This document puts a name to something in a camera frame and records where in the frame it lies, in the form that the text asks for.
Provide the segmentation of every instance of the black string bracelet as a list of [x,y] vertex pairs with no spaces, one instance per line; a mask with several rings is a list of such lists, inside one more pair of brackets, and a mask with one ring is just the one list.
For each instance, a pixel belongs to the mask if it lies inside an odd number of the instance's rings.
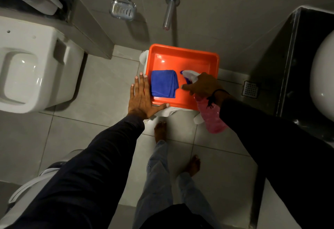
[[206,108],[208,108],[208,107],[209,107],[209,108],[213,108],[212,104],[213,104],[214,99],[215,99],[214,94],[215,94],[215,92],[217,92],[217,91],[223,91],[223,92],[228,93],[228,92],[227,92],[226,90],[224,90],[224,89],[216,89],[216,90],[214,90],[213,93],[212,93],[212,95],[209,96],[209,97],[207,98],[207,100],[208,100],[208,105],[207,105]]

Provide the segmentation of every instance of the bare foot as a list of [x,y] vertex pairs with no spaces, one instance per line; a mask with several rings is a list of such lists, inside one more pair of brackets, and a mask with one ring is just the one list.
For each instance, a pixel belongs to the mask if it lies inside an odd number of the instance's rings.
[[166,141],[167,136],[167,124],[166,122],[158,122],[157,125],[154,128],[154,137],[155,142],[159,142],[160,140]]
[[197,155],[194,155],[187,165],[184,172],[188,172],[193,177],[201,168],[201,160]]

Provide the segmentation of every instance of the black sleeve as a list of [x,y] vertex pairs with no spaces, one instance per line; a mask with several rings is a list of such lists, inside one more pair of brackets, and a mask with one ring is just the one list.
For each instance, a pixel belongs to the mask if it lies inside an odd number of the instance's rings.
[[293,122],[228,99],[220,118],[244,147],[302,228],[332,224],[334,149]]
[[108,228],[144,128],[143,120],[131,115],[102,131],[8,228]]

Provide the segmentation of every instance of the floor drain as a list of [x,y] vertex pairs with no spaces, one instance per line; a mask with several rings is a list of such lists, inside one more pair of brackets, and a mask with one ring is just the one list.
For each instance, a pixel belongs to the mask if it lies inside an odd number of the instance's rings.
[[257,98],[259,92],[259,87],[256,83],[245,81],[244,90],[242,92],[243,96]]

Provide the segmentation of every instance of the orange plastic tub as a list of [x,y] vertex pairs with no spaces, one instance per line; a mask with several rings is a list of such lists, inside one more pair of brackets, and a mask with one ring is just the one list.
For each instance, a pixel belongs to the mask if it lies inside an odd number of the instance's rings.
[[194,97],[190,96],[188,91],[181,89],[181,86],[186,84],[186,80],[180,71],[206,72],[217,78],[218,69],[219,56],[215,53],[160,44],[151,45],[146,67],[149,82],[151,83],[152,71],[174,70],[180,87],[175,92],[175,98],[153,97],[152,103],[156,105],[169,103],[172,107],[198,110]]

